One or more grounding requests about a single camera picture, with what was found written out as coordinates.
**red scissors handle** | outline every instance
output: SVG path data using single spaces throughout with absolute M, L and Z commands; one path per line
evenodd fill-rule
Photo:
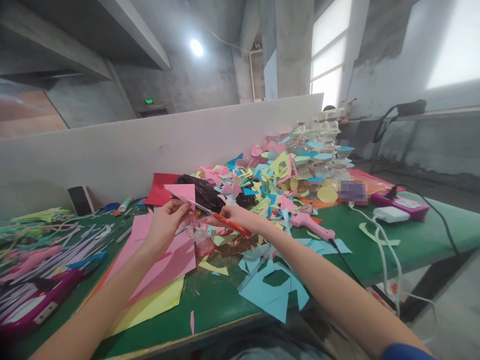
M 251 237 L 252 236 L 252 233 L 246 229 L 244 229 L 243 227 L 241 227 L 240 225 L 237 225 L 236 223 L 234 223 L 233 221 L 217 214 L 216 212 L 213 213 L 213 217 L 215 219 L 217 219 L 218 221 L 224 223 L 225 225 L 228 225 L 229 227 L 231 227 L 232 229 L 235 229 L 237 230 L 240 234 L 243 234 L 245 235 L 247 238 Z

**scissor blade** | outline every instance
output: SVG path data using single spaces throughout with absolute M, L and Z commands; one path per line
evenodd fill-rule
M 181 196 L 182 198 L 184 198 L 185 200 L 189 201 L 190 203 L 192 204 L 195 204 L 195 206 L 197 206 L 199 209 L 203 210 L 204 212 L 206 212 L 207 214 L 213 214 L 214 212 L 210 209 L 207 209 L 206 207 L 203 207 L 202 205 L 200 205 L 199 203 L 193 201 L 193 200 L 190 200 L 188 197 L 186 196 Z

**scissors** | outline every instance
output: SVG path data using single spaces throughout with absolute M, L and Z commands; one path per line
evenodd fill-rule
M 202 205 L 200 205 L 199 203 L 196 203 L 195 201 L 193 200 L 190 200 L 188 197 L 185 197 L 185 196 L 182 196 L 185 200 L 189 201 L 190 203 L 192 204 L 195 204 L 197 206 L 197 208 L 203 210 L 204 212 L 206 212 L 207 214 L 209 215 L 212 215 L 215 219 L 217 219 L 218 221 L 224 223 L 225 225 L 229 226 L 230 228 L 232 229 L 235 229 L 236 231 L 238 231 L 240 234 L 243 234 L 245 235 L 247 238 L 251 237 L 252 236 L 252 233 L 250 231 L 248 231 L 247 229 L 244 229 L 243 227 L 241 227 L 240 225 L 237 225 L 236 223 L 234 223 L 233 221 L 223 217 L 222 215 L 220 214 L 217 214 L 216 212 L 213 212 L 212 210 L 210 209 L 207 209 L 206 207 L 203 207 Z

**white partition wall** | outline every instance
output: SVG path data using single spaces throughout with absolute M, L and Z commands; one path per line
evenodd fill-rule
M 153 173 L 224 164 L 321 111 L 323 94 L 183 112 L 0 140 L 0 219 L 71 208 L 85 185 L 97 205 L 148 195 Z

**black plastic bag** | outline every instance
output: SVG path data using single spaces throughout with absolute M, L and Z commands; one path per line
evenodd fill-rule
M 222 207 L 225 205 L 224 201 L 218 197 L 219 192 L 215 190 L 214 186 L 206 180 L 183 174 L 175 181 L 175 184 L 194 184 L 195 202 L 207 209 L 212 210 L 214 213 L 220 213 Z M 255 196 L 240 193 L 236 197 L 235 201 L 239 206 L 247 209 L 250 206 L 255 205 Z

